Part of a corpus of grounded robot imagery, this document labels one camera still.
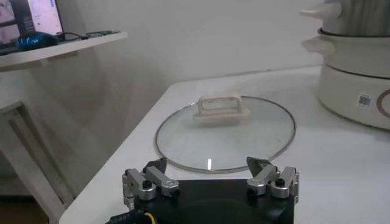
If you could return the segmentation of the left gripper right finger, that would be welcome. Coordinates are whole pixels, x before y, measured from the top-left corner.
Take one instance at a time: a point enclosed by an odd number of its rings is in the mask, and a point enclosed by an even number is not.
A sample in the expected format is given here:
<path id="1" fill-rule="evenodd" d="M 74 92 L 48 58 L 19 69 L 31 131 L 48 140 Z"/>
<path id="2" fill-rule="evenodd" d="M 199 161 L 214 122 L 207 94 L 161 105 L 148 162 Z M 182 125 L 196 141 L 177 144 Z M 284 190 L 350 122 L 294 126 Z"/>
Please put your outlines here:
<path id="1" fill-rule="evenodd" d="M 292 197 L 299 202 L 299 172 L 295 167 L 285 167 L 282 171 L 266 159 L 246 158 L 252 178 L 247 180 L 247 187 L 256 196 L 267 193 L 274 198 Z"/>

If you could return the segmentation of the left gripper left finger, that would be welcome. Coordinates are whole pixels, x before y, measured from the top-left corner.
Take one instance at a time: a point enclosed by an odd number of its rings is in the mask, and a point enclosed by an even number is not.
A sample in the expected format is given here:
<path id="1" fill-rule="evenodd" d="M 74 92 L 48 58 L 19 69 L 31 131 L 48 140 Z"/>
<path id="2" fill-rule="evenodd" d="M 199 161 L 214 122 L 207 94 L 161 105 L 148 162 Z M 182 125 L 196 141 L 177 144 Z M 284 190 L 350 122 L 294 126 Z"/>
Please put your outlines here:
<path id="1" fill-rule="evenodd" d="M 149 161 L 138 171 L 127 169 L 122 175 L 123 201 L 126 206 L 135 206 L 136 201 L 152 201 L 158 196 L 176 199 L 180 194 L 177 180 L 165 175 L 167 159 Z"/>

